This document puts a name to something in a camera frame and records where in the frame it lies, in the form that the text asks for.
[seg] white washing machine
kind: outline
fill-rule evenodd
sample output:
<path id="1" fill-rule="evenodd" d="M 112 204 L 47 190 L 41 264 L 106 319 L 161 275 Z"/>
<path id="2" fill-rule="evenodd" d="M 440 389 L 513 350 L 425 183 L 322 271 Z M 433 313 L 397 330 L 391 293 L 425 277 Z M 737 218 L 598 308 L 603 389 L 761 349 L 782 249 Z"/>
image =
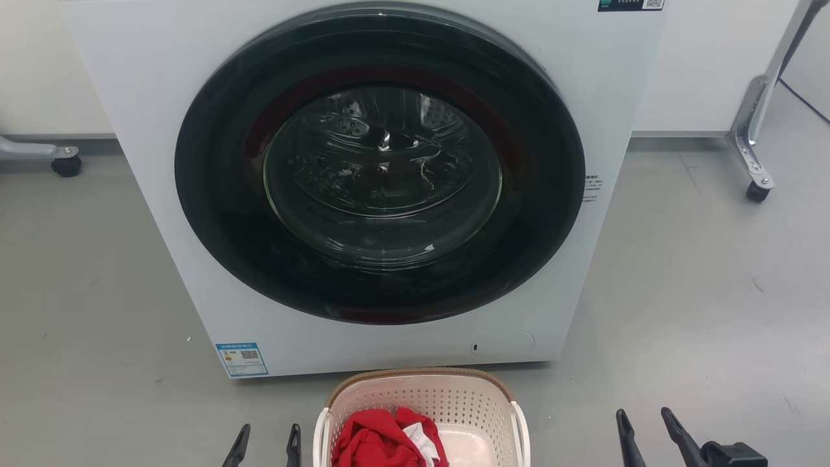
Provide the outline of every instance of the white washing machine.
<path id="1" fill-rule="evenodd" d="M 557 358 L 665 12 L 62 5 L 230 377 Z"/>

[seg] black prong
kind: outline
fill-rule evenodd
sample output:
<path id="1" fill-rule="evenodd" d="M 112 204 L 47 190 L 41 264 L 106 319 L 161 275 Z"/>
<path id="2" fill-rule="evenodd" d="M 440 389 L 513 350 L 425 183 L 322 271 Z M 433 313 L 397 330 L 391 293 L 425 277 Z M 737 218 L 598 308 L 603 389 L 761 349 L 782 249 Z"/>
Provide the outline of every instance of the black prong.
<path id="1" fill-rule="evenodd" d="M 302 450 L 302 438 L 300 437 L 300 426 L 296 423 L 291 426 L 291 434 L 288 436 L 288 464 L 286 467 L 300 467 L 300 452 Z"/>
<path id="2" fill-rule="evenodd" d="M 637 443 L 634 442 L 634 427 L 623 409 L 617 410 L 617 432 L 620 434 L 620 449 L 625 467 L 646 467 Z"/>
<path id="3" fill-rule="evenodd" d="M 701 449 L 697 447 L 695 440 L 683 428 L 680 421 L 675 417 L 674 413 L 668 407 L 663 407 L 660 410 L 660 415 L 663 416 L 663 423 L 666 424 L 666 430 L 669 432 L 671 440 L 677 444 L 680 453 L 683 456 L 683 462 L 686 467 L 706 467 L 706 462 L 701 458 Z"/>
<path id="4" fill-rule="evenodd" d="M 227 453 L 225 462 L 222 467 L 237 467 L 240 462 L 245 459 L 245 453 L 248 451 L 248 437 L 251 435 L 251 426 L 247 423 L 239 430 L 237 440 L 233 442 L 231 452 Z"/>

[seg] brown basket rim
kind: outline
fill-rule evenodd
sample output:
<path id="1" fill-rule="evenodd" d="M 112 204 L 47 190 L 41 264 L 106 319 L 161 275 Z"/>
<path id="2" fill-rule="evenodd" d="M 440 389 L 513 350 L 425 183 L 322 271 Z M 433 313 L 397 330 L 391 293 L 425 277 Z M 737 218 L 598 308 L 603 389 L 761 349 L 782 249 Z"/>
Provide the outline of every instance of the brown basket rim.
<path id="1" fill-rule="evenodd" d="M 349 386 L 352 386 L 362 381 L 377 380 L 380 378 L 388 378 L 390 376 L 470 376 L 492 383 L 494 386 L 499 388 L 499 390 L 505 395 L 505 397 L 507 397 L 507 400 L 509 402 L 515 401 L 513 393 L 510 391 L 510 389 L 508 389 L 507 386 L 505 386 L 505 384 L 501 382 L 499 378 L 493 376 L 492 374 L 486 371 L 473 370 L 471 368 L 424 367 L 369 371 L 367 373 L 360 373 L 358 375 L 354 375 L 340 383 L 334 389 L 334 392 L 325 402 L 325 408 L 330 409 L 331 406 L 334 404 L 334 401 L 337 400 L 337 397 Z"/>

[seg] plastic basket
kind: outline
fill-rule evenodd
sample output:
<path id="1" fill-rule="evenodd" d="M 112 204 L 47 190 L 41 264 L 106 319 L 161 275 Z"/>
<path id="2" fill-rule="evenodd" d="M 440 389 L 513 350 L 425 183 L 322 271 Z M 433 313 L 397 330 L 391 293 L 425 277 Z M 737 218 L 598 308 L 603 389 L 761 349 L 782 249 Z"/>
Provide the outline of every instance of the plastic basket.
<path id="1" fill-rule="evenodd" d="M 399 406 L 432 418 L 451 467 L 530 467 L 530 438 L 521 408 L 493 375 L 458 368 L 374 371 L 334 390 L 314 433 L 314 467 L 330 467 L 346 420 L 366 409 Z"/>

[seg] white wall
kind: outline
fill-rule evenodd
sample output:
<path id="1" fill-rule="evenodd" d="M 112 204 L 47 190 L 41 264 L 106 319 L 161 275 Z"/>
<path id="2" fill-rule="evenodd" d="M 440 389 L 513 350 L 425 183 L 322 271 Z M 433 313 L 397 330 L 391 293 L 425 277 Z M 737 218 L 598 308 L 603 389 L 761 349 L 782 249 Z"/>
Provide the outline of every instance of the white wall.
<path id="1" fill-rule="evenodd" d="M 667 0 L 666 30 L 635 131 L 725 133 L 798 0 Z"/>
<path id="2" fill-rule="evenodd" d="M 797 3 L 668 0 L 666 35 L 634 130 L 726 132 Z M 56 0 L 0 0 L 0 69 L 0 134 L 112 133 Z"/>
<path id="3" fill-rule="evenodd" d="M 781 79 L 830 118 L 830 6 L 813 20 Z"/>
<path id="4" fill-rule="evenodd" d="M 0 0 L 0 135 L 112 132 L 57 0 Z"/>

